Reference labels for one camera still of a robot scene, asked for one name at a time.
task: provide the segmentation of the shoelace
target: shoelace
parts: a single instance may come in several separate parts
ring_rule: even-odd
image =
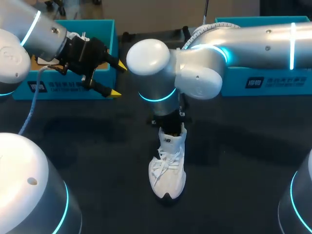
[[[161,148],[158,149],[159,157],[157,161],[155,161],[152,173],[156,177],[154,186],[156,185],[158,179],[168,170],[178,170],[179,169],[179,163],[180,163],[180,155],[181,155],[181,149],[180,146],[178,152],[176,152],[174,155],[170,154],[168,152],[164,152]]]
[[[82,33],[82,36],[80,36],[78,33],[75,33],[75,32],[71,32],[71,33],[69,33],[69,34],[67,35],[67,37],[68,37],[69,39],[73,39],[74,36],[77,36],[77,37],[79,37],[79,38],[81,38],[81,39],[83,39],[83,40],[85,40],[85,41],[89,41],[89,40],[90,40],[89,38],[86,37],[86,33],[85,33],[85,32]]]

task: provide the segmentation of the black tabletop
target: black tabletop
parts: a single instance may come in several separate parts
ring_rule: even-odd
[[[279,199],[312,148],[312,97],[190,99],[185,191],[164,207],[148,179],[158,129],[126,74],[117,90],[117,100],[38,101],[25,133],[76,196],[83,234],[280,233]],[[17,133],[29,108],[1,103],[0,132]]]

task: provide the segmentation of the shoe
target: shoe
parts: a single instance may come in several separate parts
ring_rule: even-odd
[[[159,155],[150,162],[149,178],[154,193],[160,199],[176,199],[184,189],[184,142],[187,132],[184,124],[181,128],[180,136],[166,135],[161,128],[159,130]]]

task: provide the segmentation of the blue led light ring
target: blue led light ring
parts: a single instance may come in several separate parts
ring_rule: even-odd
[[[200,48],[214,49],[214,50],[218,51],[220,54],[223,55],[223,57],[224,57],[224,59],[225,59],[225,63],[228,62],[228,57],[226,56],[226,54],[224,53],[224,51],[221,50],[220,48],[214,46],[214,45],[200,44],[200,45],[195,45],[195,46],[192,46],[192,47],[191,47],[191,49],[200,49]]]
[[[148,98],[143,97],[140,93],[139,93],[139,95],[141,96],[141,98],[143,98],[146,101],[159,102],[159,101],[164,101],[164,100],[168,99],[172,94],[174,94],[175,91],[176,91],[176,88],[168,96],[163,97],[161,99],[148,99]]]
[[[290,39],[290,42],[291,42],[290,65],[289,65],[290,70],[293,70],[293,68],[294,68],[294,43],[296,40],[295,34],[296,34],[296,25],[295,25],[295,23],[292,23],[291,24],[291,39]]]
[[[298,210],[297,210],[297,208],[296,208],[296,206],[295,206],[295,204],[293,202],[293,179],[296,176],[296,174],[297,174],[297,172],[293,175],[292,182],[291,182],[291,201],[292,201],[292,206],[293,206],[293,209],[294,209],[296,215],[300,219],[301,223],[309,230],[310,233],[312,233],[311,228],[309,228],[308,225],[305,223],[305,221],[303,221],[303,219],[301,218],[301,216],[300,216],[300,214],[299,214],[299,212],[298,212]]]
[[[65,189],[66,189],[66,207],[65,207],[65,211],[64,211],[64,214],[63,214],[62,219],[60,220],[60,222],[59,222],[57,228],[54,230],[54,232],[52,232],[52,234],[56,234],[56,233],[59,231],[60,227],[62,226],[62,223],[64,222],[64,219],[65,219],[65,217],[66,217],[67,210],[68,210],[68,200],[69,200],[69,197],[68,197],[68,189],[67,189],[67,186],[66,186],[66,183],[65,183],[65,182],[64,182],[64,184],[65,184]]]
[[[14,91],[13,91],[13,92],[10,92],[10,93],[8,93],[8,94],[0,94],[0,96],[7,96],[7,95],[10,95],[10,94],[12,94],[12,93],[14,93]]]
[[[37,22],[38,22],[38,20],[39,20],[40,14],[41,14],[41,11],[38,11],[37,14],[36,14],[36,17],[35,17],[35,19],[34,19],[34,21],[33,21],[33,23],[31,24],[31,26],[30,26],[30,28],[29,28],[29,30],[28,30],[26,36],[25,36],[25,38],[24,38],[23,41],[20,43],[21,46],[24,46],[24,44],[27,42],[27,40],[28,40],[30,34],[33,32],[33,30],[34,30],[34,28],[35,28],[35,26],[36,26],[36,24],[37,24]]]

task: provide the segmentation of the teal box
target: teal box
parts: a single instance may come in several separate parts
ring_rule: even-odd
[[[309,22],[308,17],[234,17],[216,18],[216,22],[228,22],[240,27],[264,26],[283,23]],[[259,88],[248,88],[258,84]],[[229,67],[221,89],[223,96],[311,95],[312,70],[266,70]]]
[[[86,37],[96,37],[109,47],[109,53],[118,56],[118,40],[114,20],[57,20],[59,24],[67,28],[69,32],[76,32]],[[32,100],[34,97],[34,84],[37,80],[38,71],[30,71],[26,80],[13,93],[15,100]],[[116,70],[108,64],[107,69],[98,69],[94,73],[94,79],[114,89],[116,82]],[[101,94],[80,87],[81,76],[68,71],[63,76],[55,70],[46,70],[42,73],[40,92],[38,99],[41,100],[77,100],[77,99],[106,99]]]

